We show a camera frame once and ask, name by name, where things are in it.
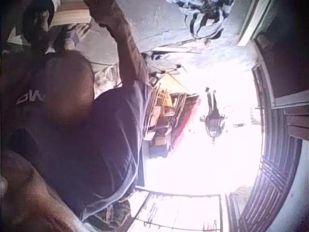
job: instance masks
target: leg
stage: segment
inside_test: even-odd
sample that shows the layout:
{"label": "leg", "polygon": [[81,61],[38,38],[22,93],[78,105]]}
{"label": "leg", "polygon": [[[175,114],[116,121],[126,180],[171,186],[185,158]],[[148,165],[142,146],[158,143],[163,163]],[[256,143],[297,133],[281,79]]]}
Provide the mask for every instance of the leg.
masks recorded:
{"label": "leg", "polygon": [[213,110],[212,110],[212,100],[211,100],[211,94],[207,93],[207,99],[208,99],[208,116],[212,114]]}
{"label": "leg", "polygon": [[216,100],[216,96],[215,96],[215,92],[213,93],[213,112],[217,115],[219,115],[219,110],[217,107],[217,100]]}

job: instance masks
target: wall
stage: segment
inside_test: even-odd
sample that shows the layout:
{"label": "wall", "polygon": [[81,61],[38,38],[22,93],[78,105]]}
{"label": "wall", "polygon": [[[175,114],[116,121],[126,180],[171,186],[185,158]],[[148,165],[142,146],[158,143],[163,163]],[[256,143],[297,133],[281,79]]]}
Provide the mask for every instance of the wall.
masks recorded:
{"label": "wall", "polygon": [[303,141],[299,165],[290,192],[267,232],[293,232],[309,213],[309,142]]}

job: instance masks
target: person walking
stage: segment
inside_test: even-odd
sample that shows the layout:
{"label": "person walking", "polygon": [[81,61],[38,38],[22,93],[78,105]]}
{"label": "person walking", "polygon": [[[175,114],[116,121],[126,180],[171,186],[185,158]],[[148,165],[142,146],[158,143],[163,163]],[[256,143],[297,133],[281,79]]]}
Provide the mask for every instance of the person walking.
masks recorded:
{"label": "person walking", "polygon": [[216,138],[218,138],[224,130],[225,116],[219,113],[215,96],[216,90],[212,92],[213,98],[211,98],[209,90],[208,87],[205,90],[207,93],[209,111],[204,122],[207,135],[212,138],[212,142],[215,142]]}

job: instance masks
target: wooden furniture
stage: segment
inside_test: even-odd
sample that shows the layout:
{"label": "wooden furniture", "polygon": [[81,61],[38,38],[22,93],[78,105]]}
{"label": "wooden furniture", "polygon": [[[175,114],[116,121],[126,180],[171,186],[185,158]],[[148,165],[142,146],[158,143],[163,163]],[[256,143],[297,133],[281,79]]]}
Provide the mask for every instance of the wooden furniture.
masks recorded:
{"label": "wooden furniture", "polygon": [[71,23],[89,23],[90,20],[89,8],[84,1],[64,1],[55,12],[50,26],[53,27]]}

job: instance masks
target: man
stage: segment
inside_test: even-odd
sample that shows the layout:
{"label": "man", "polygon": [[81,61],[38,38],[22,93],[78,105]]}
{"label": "man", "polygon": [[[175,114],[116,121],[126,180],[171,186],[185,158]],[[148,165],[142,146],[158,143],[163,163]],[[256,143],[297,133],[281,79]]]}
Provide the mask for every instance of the man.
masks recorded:
{"label": "man", "polygon": [[206,88],[207,99],[208,99],[208,115],[206,116],[205,126],[207,135],[212,138],[212,142],[215,142],[215,139],[219,137],[225,127],[225,117],[219,114],[219,110],[217,107],[217,101],[215,97],[216,91],[213,92],[213,105],[211,94],[209,92],[209,88]]}
{"label": "man", "polygon": [[14,107],[5,104],[2,140],[4,149],[29,161],[82,221],[119,200],[134,181],[150,96],[145,63],[118,4],[87,4],[117,42],[122,86],[94,100],[90,63],[65,49],[75,43],[69,37],[56,53],[34,56],[28,88],[16,96]]}

